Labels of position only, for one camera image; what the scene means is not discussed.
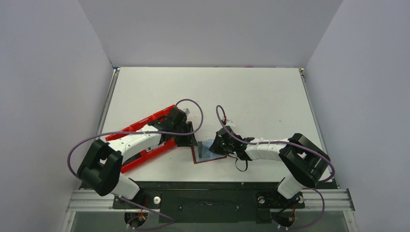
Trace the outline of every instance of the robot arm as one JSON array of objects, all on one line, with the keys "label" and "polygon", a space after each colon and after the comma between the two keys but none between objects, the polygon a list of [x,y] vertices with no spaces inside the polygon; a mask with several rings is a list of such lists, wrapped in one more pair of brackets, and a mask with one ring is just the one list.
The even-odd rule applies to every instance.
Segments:
[{"label": "robot arm", "polygon": [[[241,160],[252,161],[264,159],[284,162],[291,174],[282,179],[276,190],[286,199],[292,198],[305,187],[316,187],[320,177],[328,166],[321,158],[292,145],[270,144],[269,140],[259,140],[255,138],[242,139],[240,135],[236,135],[233,132],[232,128],[234,124],[231,121],[226,121],[225,125],[229,132],[235,135],[235,137],[246,142],[255,143],[256,145],[248,145],[237,141],[222,128],[216,132],[214,143],[209,150],[221,155],[235,153],[238,159]],[[310,148],[330,160],[321,149],[302,134],[296,133],[291,138],[281,141]]]},{"label": "robot arm", "polygon": [[[77,171],[78,177],[100,196],[112,193],[132,200],[140,188],[133,180],[120,173],[122,164],[141,151],[175,137],[169,134],[144,133],[145,131],[191,132],[192,123],[187,122],[188,113],[187,109],[183,111],[174,107],[167,116],[138,130],[142,134],[129,134],[108,143],[101,139],[94,141]],[[190,146],[194,143],[196,141],[193,135],[176,138],[177,146]]]}]

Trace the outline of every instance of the white wall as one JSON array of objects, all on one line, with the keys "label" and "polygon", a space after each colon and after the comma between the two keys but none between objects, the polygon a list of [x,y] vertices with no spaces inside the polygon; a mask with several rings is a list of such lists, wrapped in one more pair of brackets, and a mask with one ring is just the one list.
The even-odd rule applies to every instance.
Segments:
[{"label": "white wall", "polygon": [[409,230],[410,1],[344,0],[306,67],[363,232]]},{"label": "white wall", "polygon": [[342,0],[79,0],[115,66],[304,67]]},{"label": "white wall", "polygon": [[112,67],[76,0],[2,0],[0,22],[0,230],[59,231]]}]

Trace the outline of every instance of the metal bracket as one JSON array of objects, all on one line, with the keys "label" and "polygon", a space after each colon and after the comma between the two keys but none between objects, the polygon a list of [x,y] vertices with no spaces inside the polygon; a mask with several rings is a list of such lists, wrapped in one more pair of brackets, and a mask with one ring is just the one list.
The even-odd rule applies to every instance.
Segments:
[{"label": "metal bracket", "polygon": [[64,220],[63,220],[63,225],[61,227],[61,232],[69,232],[71,231],[71,227],[73,226],[75,218],[75,212],[69,211],[65,214]]},{"label": "metal bracket", "polygon": [[119,71],[121,68],[114,69],[113,77],[111,79],[110,87],[108,88],[107,98],[105,99],[104,108],[102,109],[100,122],[98,123],[97,134],[101,134],[103,131],[105,119],[107,117],[108,108],[110,107],[111,99],[113,97],[115,85],[117,83]]},{"label": "metal bracket", "polygon": [[[155,197],[160,197],[161,198],[161,192],[158,190],[147,190],[144,191],[144,198],[142,199],[143,203],[140,204],[146,204],[145,207],[148,207],[150,209],[159,209],[161,207],[161,204],[155,204],[154,203],[154,198]],[[131,206],[128,203],[124,202],[121,199],[118,199],[117,197],[114,197],[114,203],[112,204],[114,209],[135,209],[135,206]]]},{"label": "metal bracket", "polygon": [[[324,197],[325,211],[352,211],[353,204],[348,189],[319,189]],[[300,211],[321,211],[322,200],[312,190],[302,190],[305,208]],[[93,190],[74,190],[68,212],[140,212],[140,209],[113,209],[114,195],[101,197]]]},{"label": "metal bracket", "polygon": [[346,219],[346,225],[349,229],[349,232],[359,232],[359,228],[357,227],[356,220],[354,219],[354,211],[343,211],[343,214]]},{"label": "metal bracket", "polygon": [[[284,203],[284,197],[280,195],[276,191],[258,191],[255,193],[256,200],[258,201],[258,208],[259,209],[282,209],[286,206],[290,201]],[[302,197],[303,195],[301,192],[296,194],[298,197]],[[297,209],[302,209],[305,207],[305,202],[296,203],[295,207]]]}]

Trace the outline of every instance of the white knob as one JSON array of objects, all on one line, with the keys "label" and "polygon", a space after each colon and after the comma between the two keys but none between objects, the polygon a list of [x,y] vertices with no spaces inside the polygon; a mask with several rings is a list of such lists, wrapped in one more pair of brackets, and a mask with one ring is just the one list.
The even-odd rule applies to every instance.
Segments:
[{"label": "white knob", "polygon": [[298,201],[298,202],[302,204],[305,200],[303,199],[303,197],[302,197],[302,196],[299,196],[299,197],[300,197],[300,199],[299,199],[299,201]]},{"label": "white knob", "polygon": [[154,204],[159,204],[161,202],[160,197],[154,197]]}]

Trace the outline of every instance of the white tabletop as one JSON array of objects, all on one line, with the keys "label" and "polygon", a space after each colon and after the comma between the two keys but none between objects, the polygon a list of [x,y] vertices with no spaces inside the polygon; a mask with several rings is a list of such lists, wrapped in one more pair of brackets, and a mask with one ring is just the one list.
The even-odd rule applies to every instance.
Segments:
[{"label": "white tabletop", "polygon": [[[117,131],[178,100],[190,98],[204,111],[198,141],[215,137],[221,126],[215,106],[224,107],[242,137],[284,139],[298,132],[318,147],[320,139],[298,69],[121,67],[103,132]],[[196,128],[199,110],[190,102],[188,120]],[[244,161],[238,167],[245,167]],[[190,148],[180,147],[125,173],[135,181],[278,182],[289,171],[282,162],[255,160],[246,172],[225,158],[194,164]],[[329,176],[329,171],[322,179]]]}]

